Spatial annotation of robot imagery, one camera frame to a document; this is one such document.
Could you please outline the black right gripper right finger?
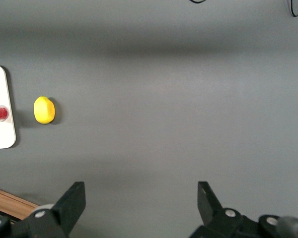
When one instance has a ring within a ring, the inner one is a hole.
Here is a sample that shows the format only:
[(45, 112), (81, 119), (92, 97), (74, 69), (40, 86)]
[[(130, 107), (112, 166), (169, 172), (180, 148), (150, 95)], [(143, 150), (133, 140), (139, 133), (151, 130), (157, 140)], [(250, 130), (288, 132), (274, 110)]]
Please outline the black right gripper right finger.
[(259, 238), (258, 224), (237, 210), (224, 208), (206, 181), (198, 182), (197, 207), (203, 224), (192, 238)]

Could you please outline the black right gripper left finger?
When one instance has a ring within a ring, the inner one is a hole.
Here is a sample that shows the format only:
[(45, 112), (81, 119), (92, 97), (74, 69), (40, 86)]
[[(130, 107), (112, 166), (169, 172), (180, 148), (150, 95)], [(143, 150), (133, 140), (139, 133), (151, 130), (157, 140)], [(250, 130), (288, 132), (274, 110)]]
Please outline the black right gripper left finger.
[(74, 184), (55, 204), (34, 209), (24, 220), (13, 225), (15, 238), (68, 238), (86, 206), (85, 185)]

